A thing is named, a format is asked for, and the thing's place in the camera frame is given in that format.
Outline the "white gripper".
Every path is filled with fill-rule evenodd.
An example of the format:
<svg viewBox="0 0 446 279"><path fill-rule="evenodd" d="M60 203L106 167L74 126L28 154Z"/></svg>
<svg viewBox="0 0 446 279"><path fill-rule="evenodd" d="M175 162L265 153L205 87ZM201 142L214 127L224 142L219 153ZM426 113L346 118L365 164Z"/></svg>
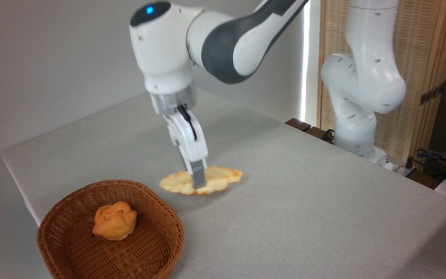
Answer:
<svg viewBox="0 0 446 279"><path fill-rule="evenodd" d="M177 146L189 172L195 189L206 185L208 148L199 121L190 109L183 105L175 108L175 113L165 117L173 145Z"/></svg>

